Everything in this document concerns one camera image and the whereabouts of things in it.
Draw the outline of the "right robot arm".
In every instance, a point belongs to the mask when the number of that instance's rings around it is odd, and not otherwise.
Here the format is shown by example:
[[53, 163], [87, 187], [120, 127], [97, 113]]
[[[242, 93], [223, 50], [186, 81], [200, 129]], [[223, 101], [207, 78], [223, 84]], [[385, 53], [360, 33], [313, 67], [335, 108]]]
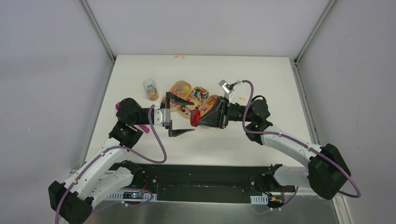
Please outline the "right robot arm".
[[247, 121], [245, 135], [249, 140], [273, 148], [298, 161], [301, 167], [276, 164], [265, 173], [265, 185], [271, 191], [292, 185], [311, 188], [320, 197], [331, 200], [351, 179], [351, 172], [341, 153], [332, 144], [325, 146], [304, 142], [282, 131], [267, 118], [266, 99], [256, 96], [249, 106], [230, 103], [218, 97], [205, 113], [194, 109], [190, 124], [224, 129], [230, 121]]

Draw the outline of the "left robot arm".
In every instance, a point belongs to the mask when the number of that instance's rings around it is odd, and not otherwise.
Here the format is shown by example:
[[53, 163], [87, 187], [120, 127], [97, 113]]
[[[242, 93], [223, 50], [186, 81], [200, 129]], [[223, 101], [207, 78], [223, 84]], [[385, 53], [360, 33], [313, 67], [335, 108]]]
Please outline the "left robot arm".
[[[82, 224], [93, 209], [112, 193], [126, 186], [132, 189], [141, 186], [140, 168], [133, 163], [127, 163], [118, 168], [114, 174], [104, 176], [118, 158], [132, 153], [154, 164], [163, 164], [167, 161], [165, 147], [155, 126], [162, 126], [168, 130], [169, 137], [177, 137], [190, 131], [172, 128], [171, 104], [192, 105], [193, 102], [182, 99], [172, 92], [166, 93], [165, 101], [159, 106], [151, 105], [149, 108], [141, 107], [133, 98], [125, 98], [119, 102], [116, 112], [117, 122], [102, 147], [75, 174], [63, 182], [54, 181], [49, 186], [50, 207], [56, 213], [54, 220], [56, 224], [61, 218], [70, 224]], [[143, 131], [137, 129], [136, 125], [150, 126], [163, 153], [162, 160], [150, 159], [133, 149], [143, 135]]]

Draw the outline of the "magenta plastic scoop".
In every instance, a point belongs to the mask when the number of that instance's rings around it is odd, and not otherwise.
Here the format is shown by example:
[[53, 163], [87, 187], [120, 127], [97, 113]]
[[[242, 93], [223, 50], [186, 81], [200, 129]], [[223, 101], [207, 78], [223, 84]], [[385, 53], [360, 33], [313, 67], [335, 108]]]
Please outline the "magenta plastic scoop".
[[[120, 102], [118, 102], [115, 105], [116, 110], [118, 111], [120, 109]], [[146, 125], [137, 125], [143, 132], [145, 133], [149, 133], [150, 129], [146, 126]]]

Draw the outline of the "clear plastic jar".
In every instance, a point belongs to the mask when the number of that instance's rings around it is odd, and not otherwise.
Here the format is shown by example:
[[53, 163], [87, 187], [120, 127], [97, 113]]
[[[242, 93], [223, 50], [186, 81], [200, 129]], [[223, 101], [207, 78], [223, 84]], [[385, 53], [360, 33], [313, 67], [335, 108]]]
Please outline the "clear plastic jar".
[[144, 80], [143, 88], [144, 88], [149, 100], [155, 101], [159, 98], [157, 86], [153, 79], [149, 78], [149, 79]]

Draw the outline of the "red jar lid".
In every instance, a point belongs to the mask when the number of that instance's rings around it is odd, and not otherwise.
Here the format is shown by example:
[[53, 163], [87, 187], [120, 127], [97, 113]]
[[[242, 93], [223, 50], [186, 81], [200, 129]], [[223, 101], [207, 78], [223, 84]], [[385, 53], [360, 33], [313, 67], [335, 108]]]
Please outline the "red jar lid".
[[198, 121], [200, 120], [201, 115], [200, 115], [200, 110], [199, 109], [194, 109], [191, 111], [191, 115], [190, 115], [190, 124], [193, 127], [197, 127], [198, 126]]

